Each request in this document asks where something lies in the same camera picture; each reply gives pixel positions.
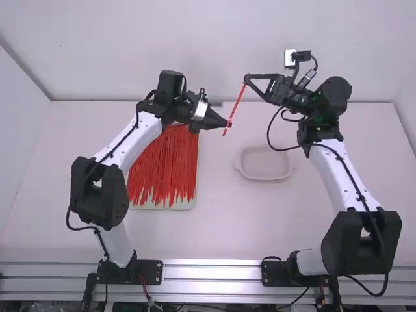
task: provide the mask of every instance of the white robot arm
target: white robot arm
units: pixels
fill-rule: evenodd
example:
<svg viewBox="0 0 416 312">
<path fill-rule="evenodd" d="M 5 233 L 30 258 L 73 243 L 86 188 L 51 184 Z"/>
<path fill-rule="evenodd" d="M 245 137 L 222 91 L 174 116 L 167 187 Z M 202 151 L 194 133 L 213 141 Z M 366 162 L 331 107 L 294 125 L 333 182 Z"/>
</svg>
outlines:
<svg viewBox="0 0 416 312">
<path fill-rule="evenodd" d="M 293 148 L 302 148 L 319 171 L 337 215 L 319 248 L 292 252 L 284 262 L 265 263 L 267 259 L 277 258 L 266 257 L 262 263 L 263 285 L 282 285 L 286 278 L 287 285 L 312 287 L 319 284 L 322 276 L 336 280 L 337 276 L 385 274 L 385 286 L 380 293 L 372 294 L 365 288 L 369 294 L 381 296 L 387 288 L 387 275 L 393 266 L 402 222 L 396 211 L 384 211 L 371 196 L 348 158 L 339 117 L 347 109 L 352 87 L 341 77 L 330 77 L 315 91 L 308 90 L 306 86 L 317 72 L 316 59 L 310 51 L 294 52 L 291 57 L 296 63 L 292 77 L 247 74 L 244 82 L 264 101 L 281 107 L 271 120 L 268 132 L 282 109 L 304 115 L 297 120 L 298 146 Z M 294 83 L 298 63 L 311 59 L 315 67 L 299 83 Z M 268 81 L 265 92 L 253 79 Z M 267 138 L 273 150 L 282 151 L 272 146 L 268 133 Z M 367 236 L 361 235 L 363 229 Z"/>
</svg>

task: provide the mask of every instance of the black mounting bracket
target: black mounting bracket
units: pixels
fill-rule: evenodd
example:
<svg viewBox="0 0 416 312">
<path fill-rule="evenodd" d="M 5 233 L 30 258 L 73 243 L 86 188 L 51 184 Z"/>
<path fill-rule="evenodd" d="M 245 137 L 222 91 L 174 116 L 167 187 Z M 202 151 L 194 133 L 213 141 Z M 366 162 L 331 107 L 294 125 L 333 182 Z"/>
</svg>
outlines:
<svg viewBox="0 0 416 312">
<path fill-rule="evenodd" d="M 261 283 L 265 287 L 318 287 L 328 286 L 328 276 L 295 276 L 289 270 L 289 261 L 263 261 Z"/>
<path fill-rule="evenodd" d="M 160 260 L 134 260 L 125 269 L 115 263 L 100 261 L 97 284 L 160 285 L 163 280 L 163 262 Z"/>
<path fill-rule="evenodd" d="M 163 280 L 161 260 L 138 260 L 136 250 L 125 268 L 111 261 L 100 261 L 97 273 L 89 273 L 86 279 L 81 312 L 89 311 L 92 293 L 97 284 L 160 285 Z"/>
</svg>

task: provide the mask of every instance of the cable connector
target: cable connector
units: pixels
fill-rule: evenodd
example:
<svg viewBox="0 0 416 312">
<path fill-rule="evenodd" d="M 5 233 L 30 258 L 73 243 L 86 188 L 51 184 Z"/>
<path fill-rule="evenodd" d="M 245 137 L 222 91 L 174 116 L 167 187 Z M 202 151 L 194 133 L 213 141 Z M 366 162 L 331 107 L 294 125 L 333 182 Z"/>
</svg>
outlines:
<svg viewBox="0 0 416 312">
<path fill-rule="evenodd" d="M 305 88 L 310 82 L 311 80 L 314 78 L 314 76 L 316 76 L 317 71 L 314 69 L 310 69 L 303 77 L 302 79 L 299 81 L 298 83 L 298 88 Z"/>
<path fill-rule="evenodd" d="M 155 307 L 159 311 L 163 311 L 163 306 L 161 304 L 157 304 L 156 301 L 153 300 L 153 298 L 149 296 L 149 298 L 148 298 L 148 311 L 150 312 L 153 307 Z"/>
<path fill-rule="evenodd" d="M 292 59 L 298 62 L 307 62 L 311 60 L 311 50 L 293 52 Z"/>
</svg>

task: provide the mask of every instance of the red stick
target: red stick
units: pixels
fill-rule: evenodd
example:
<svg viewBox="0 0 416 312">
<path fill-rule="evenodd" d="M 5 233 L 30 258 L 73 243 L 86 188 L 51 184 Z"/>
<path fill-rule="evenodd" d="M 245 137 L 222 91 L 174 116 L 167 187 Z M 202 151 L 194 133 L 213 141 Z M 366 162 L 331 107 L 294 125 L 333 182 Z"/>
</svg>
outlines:
<svg viewBox="0 0 416 312">
<path fill-rule="evenodd" d="M 227 134 L 227 130 L 228 130 L 228 128 L 229 128 L 229 125 L 230 125 L 230 123 L 231 123 L 231 120 L 232 120 L 232 119 L 233 119 L 233 117 L 234 117 L 235 111 L 237 110 L 237 106 L 239 106 L 239 104 L 240 104 L 240 102 L 241 102 L 242 94 L 243 94 L 243 93 L 244 93 L 244 91 L 246 90 L 246 85 L 247 85 L 247 84 L 245 84 L 245 83 L 243 83 L 243 84 L 242 84 L 242 87 L 241 87 L 241 90 L 240 90 L 240 94 L 239 94 L 239 96 L 238 96 L 238 98 L 237 98 L 237 100 L 236 100 L 236 102 L 235 102 L 235 104 L 234 104 L 233 110 L 231 111 L 231 115 L 229 115 L 229 118 L 228 118 L 228 122 L 227 122 L 226 128 L 224 129 L 224 132 L 222 133 L 222 136 L 223 136 L 223 137 Z"/>
</svg>

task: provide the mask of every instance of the black cable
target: black cable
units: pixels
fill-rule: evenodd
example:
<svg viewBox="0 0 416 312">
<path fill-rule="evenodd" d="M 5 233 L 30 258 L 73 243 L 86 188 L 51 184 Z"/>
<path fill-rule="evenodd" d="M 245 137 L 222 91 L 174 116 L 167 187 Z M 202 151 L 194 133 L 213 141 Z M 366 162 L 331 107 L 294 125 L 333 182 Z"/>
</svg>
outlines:
<svg viewBox="0 0 416 312">
<path fill-rule="evenodd" d="M 177 308 L 177 309 L 176 309 L 176 311 L 175 311 L 175 312 L 179 312 L 179 311 L 180 311 L 183 307 L 185 307 L 185 305 L 186 305 L 185 303 L 184 303 L 184 304 L 182 304 L 179 308 Z"/>
<path fill-rule="evenodd" d="M 302 294 L 300 294 L 299 296 L 296 297 L 295 300 L 293 300 L 291 303 L 289 304 L 285 304 L 281 307 L 276 308 L 276 311 L 281 311 L 282 309 L 286 309 L 287 307 L 291 307 L 293 306 L 295 303 L 297 303 L 297 301 L 299 301 L 303 296 L 305 296 L 305 293 L 310 289 L 310 287 L 306 287 L 305 290 L 303 291 Z"/>
<path fill-rule="evenodd" d="M 305 119 L 306 119 L 306 117 L 305 117 L 305 116 L 303 116 L 303 117 L 301 117 L 301 118 L 299 118 L 299 119 L 286 118 L 286 117 L 284 116 L 284 114 L 285 114 L 286 112 L 289 112 L 289 113 L 291 113 L 292 115 L 295 115 L 295 114 L 293 114 L 293 113 L 291 112 L 291 110 L 290 110 L 290 109 L 283 109 L 283 110 L 280 112 L 280 117 L 281 117 L 281 119 L 285 120 L 286 122 L 301 122 L 302 120 L 305 120 Z"/>
<path fill-rule="evenodd" d="M 104 299 L 103 311 L 102 312 L 105 311 L 105 306 L 107 305 L 108 299 L 109 299 L 109 284 L 106 283 L 105 284 L 105 299 Z"/>
<path fill-rule="evenodd" d="M 313 70 L 317 71 L 318 70 L 318 60 L 313 55 L 311 55 L 311 59 L 313 59 L 313 62 L 315 62 L 315 67 L 313 68 Z"/>
<path fill-rule="evenodd" d="M 296 80 L 296 77 L 298 76 L 298 73 L 299 73 L 299 62 L 295 61 L 294 71 L 293 71 L 293 74 L 292 74 L 293 82 Z"/>
<path fill-rule="evenodd" d="M 152 90 L 146 96 L 145 100 L 149 100 L 155 93 L 156 93 L 156 90 Z M 90 176 L 94 173 L 94 171 L 98 168 L 98 166 L 101 163 L 103 163 L 104 161 L 106 161 L 109 157 L 113 157 L 114 152 L 120 147 L 120 145 L 123 144 L 123 142 L 129 137 L 129 135 L 131 135 L 131 133 L 133 133 L 133 131 L 135 129 L 138 129 L 138 124 L 139 124 L 138 112 L 136 110 L 136 123 L 135 123 L 135 125 L 129 130 L 129 132 L 126 133 L 125 136 L 123 136 L 123 138 L 115 145 L 115 147 L 113 147 L 102 159 L 100 159 L 91 168 L 91 170 L 85 175 L 85 178 L 81 183 L 81 186 L 78 188 L 77 192 L 75 193 L 75 196 L 73 197 L 74 201 L 76 201 L 78 199 L 85 183 L 88 181 Z M 72 205 L 72 203 L 69 204 L 68 209 L 66 211 L 66 227 L 71 231 L 84 231 L 86 229 L 92 229 L 94 231 L 94 234 L 96 234 L 98 236 L 99 243 L 100 243 L 100 245 L 101 245 L 101 247 L 103 248 L 103 251 L 104 251 L 104 256 L 107 258 L 108 261 L 110 261 L 110 255 L 107 251 L 107 248 L 105 247 L 103 237 L 101 236 L 101 232 L 99 231 L 99 229 L 97 227 L 95 227 L 95 226 L 73 227 L 73 226 L 71 226 L 71 224 L 70 224 L 71 205 Z"/>
<path fill-rule="evenodd" d="M 301 147 L 304 147 L 304 146 L 307 146 L 307 145 L 320 146 L 322 148 L 326 148 L 327 150 L 331 151 L 337 157 L 337 160 L 341 162 L 341 164 L 343 165 L 343 167 L 345 169 L 346 174 L 350 178 L 351 183 L 353 184 L 353 186 L 354 186 L 354 188 L 355 188 L 355 190 L 357 192 L 357 195 L 359 197 L 359 200 L 363 203 L 363 206 L 364 206 L 366 212 L 369 214 L 371 226 L 372 226 L 372 228 L 373 228 L 373 230 L 375 232 L 376 239 L 378 240 L 378 242 L 380 244 L 380 255 L 381 255 L 382 259 L 383 259 L 383 265 L 384 265 L 384 269 L 385 269 L 386 268 L 386 262 L 387 261 L 386 261 L 386 258 L 385 258 L 385 248 L 384 248 L 384 243 L 382 241 L 382 235 L 380 233 L 380 229 L 378 228 L 377 223 L 376 223 L 376 220 L 374 219 L 374 217 L 371 214 L 370 208 L 367 205 L 367 202 L 365 201 L 365 197 L 362 194 L 361 190 L 359 189 L 359 187 L 358 187 L 358 185 L 356 183 L 356 180 L 352 176 L 350 169 L 348 168 L 348 166 L 344 162 L 344 159 L 338 154 L 338 152 L 335 151 L 333 148 L 327 146 L 327 145 L 319 144 L 319 143 L 308 143 L 308 144 L 303 144 L 303 145 L 291 146 L 289 148 L 283 148 L 283 149 L 277 149 L 277 148 L 275 148 L 271 144 L 271 142 L 270 142 L 270 128 L 271 128 L 271 126 L 273 124 L 274 119 L 279 114 L 279 112 L 281 112 L 282 109 L 283 109 L 283 107 L 280 107 L 278 109 L 278 111 L 273 115 L 273 117 L 270 120 L 270 123 L 269 123 L 269 125 L 267 127 L 266 137 L 267 137 L 267 143 L 268 143 L 269 147 L 272 150 L 274 150 L 274 151 L 290 151 L 290 150 L 293 150 L 293 149 L 295 150 L 296 148 L 301 148 Z M 384 273 L 383 287 L 382 287 L 381 291 L 378 292 L 378 293 L 374 293 L 374 292 L 370 291 L 368 288 L 366 288 L 366 286 L 364 286 L 364 284 L 362 284 L 362 282 L 360 282 L 355 277 L 349 276 L 349 275 L 346 276 L 346 277 L 348 277 L 349 279 L 351 279 L 354 282 L 356 282 L 367 294 L 369 294 L 369 295 L 371 295 L 373 297 L 381 297 L 381 296 L 383 296 L 385 294 L 386 290 L 387 290 L 387 286 L 388 286 L 388 283 L 389 283 L 389 274 L 387 272 L 385 272 Z"/>
<path fill-rule="evenodd" d="M 386 258 L 385 258 L 385 248 L 384 248 L 384 243 L 382 240 L 382 234 L 380 233 L 380 229 L 377 226 L 376 220 L 374 219 L 374 217 L 371 215 L 371 211 L 369 206 L 367 205 L 367 202 L 365 201 L 365 197 L 363 195 L 363 193 L 361 192 L 361 190 L 359 189 L 356 180 L 354 179 L 354 177 L 351 174 L 350 169 L 348 168 L 348 166 L 346 165 L 344 159 L 339 155 L 339 153 L 337 151 L 335 151 L 333 148 L 324 145 L 324 144 L 319 144 L 319 143 L 313 143 L 312 146 L 320 146 L 322 148 L 326 148 L 327 150 L 331 151 L 336 157 L 337 160 L 341 162 L 341 164 L 343 165 L 346 174 L 348 175 L 348 177 L 351 180 L 351 183 L 353 184 L 358 198 L 360 200 L 360 202 L 363 204 L 366 212 L 368 212 L 369 216 L 370 216 L 370 222 L 371 222 L 371 226 L 376 234 L 376 239 L 378 240 L 378 243 L 380 244 L 380 254 L 382 256 L 383 259 L 383 265 L 384 265 L 384 269 L 386 267 Z M 368 293 L 369 295 L 373 296 L 373 297 L 381 297 L 384 295 L 385 291 L 387 290 L 387 286 L 389 283 L 389 274 L 388 273 L 384 273 L 384 283 L 383 283 L 383 287 L 381 289 L 380 292 L 378 293 L 373 293 L 372 291 L 370 291 L 368 288 L 366 288 L 366 286 L 364 286 L 364 284 L 362 284 L 362 282 L 360 282 L 358 279 L 356 279 L 353 276 L 347 275 L 346 277 L 350 278 L 351 280 L 353 280 L 354 282 L 356 282 L 362 289 L 364 289 L 364 291 L 366 293 Z"/>
<path fill-rule="evenodd" d="M 208 309 L 215 309 L 219 311 L 225 311 L 222 307 L 215 307 L 213 305 L 206 305 L 206 304 L 183 304 L 184 306 L 191 306 L 191 307 L 207 307 Z"/>
</svg>

